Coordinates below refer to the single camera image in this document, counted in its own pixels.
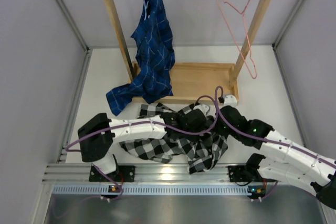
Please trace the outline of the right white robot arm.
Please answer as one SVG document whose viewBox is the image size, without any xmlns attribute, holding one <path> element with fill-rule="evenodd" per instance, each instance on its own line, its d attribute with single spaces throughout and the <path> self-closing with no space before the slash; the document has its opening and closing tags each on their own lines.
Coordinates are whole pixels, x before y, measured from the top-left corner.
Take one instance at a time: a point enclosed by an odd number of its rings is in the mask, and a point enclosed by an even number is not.
<svg viewBox="0 0 336 224">
<path fill-rule="evenodd" d="M 303 189 L 335 209 L 335 160 L 283 136 L 261 120 L 247 120 L 230 106 L 216 109 L 217 124 L 226 135 L 256 149 L 244 168 L 250 180 L 276 180 Z"/>
</svg>

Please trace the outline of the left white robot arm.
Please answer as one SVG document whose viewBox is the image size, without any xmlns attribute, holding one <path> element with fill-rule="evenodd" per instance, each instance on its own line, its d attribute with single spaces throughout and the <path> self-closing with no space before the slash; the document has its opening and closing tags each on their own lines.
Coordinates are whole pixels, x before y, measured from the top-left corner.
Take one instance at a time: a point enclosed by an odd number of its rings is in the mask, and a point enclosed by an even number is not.
<svg viewBox="0 0 336 224">
<path fill-rule="evenodd" d="M 119 174 L 117 160 L 111 151 L 114 143 L 163 140 L 165 137 L 173 140 L 186 136 L 198 138 L 212 127 L 207 124 L 206 114 L 201 108 L 187 114 L 163 112 L 134 120 L 112 120 L 106 113 L 99 113 L 77 131 L 79 152 L 84 163 L 96 165 L 101 170 L 101 176 L 111 182 Z"/>
</svg>

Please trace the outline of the black white checkered shirt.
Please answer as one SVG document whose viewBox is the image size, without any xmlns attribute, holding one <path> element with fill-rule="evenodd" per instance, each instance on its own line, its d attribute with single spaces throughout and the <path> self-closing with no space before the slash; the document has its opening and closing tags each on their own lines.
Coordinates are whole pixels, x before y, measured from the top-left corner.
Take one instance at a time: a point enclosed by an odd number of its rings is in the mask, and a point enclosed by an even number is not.
<svg viewBox="0 0 336 224">
<path fill-rule="evenodd" d="M 161 103 L 157 105 L 142 104 L 138 118 L 149 118 L 165 112 L 187 113 L 198 104 L 190 104 L 179 111 L 174 111 Z M 210 119 L 211 125 L 215 119 L 214 116 L 209 113 L 207 118 Z M 190 174 L 213 169 L 228 149 L 226 139 L 218 135 L 214 129 L 204 135 L 197 136 L 195 141 L 191 140 L 190 135 L 176 139 L 164 136 L 159 140 L 148 138 L 121 141 L 119 145 L 134 157 L 163 164 L 169 163 L 174 156 L 183 154 L 187 158 Z"/>
</svg>

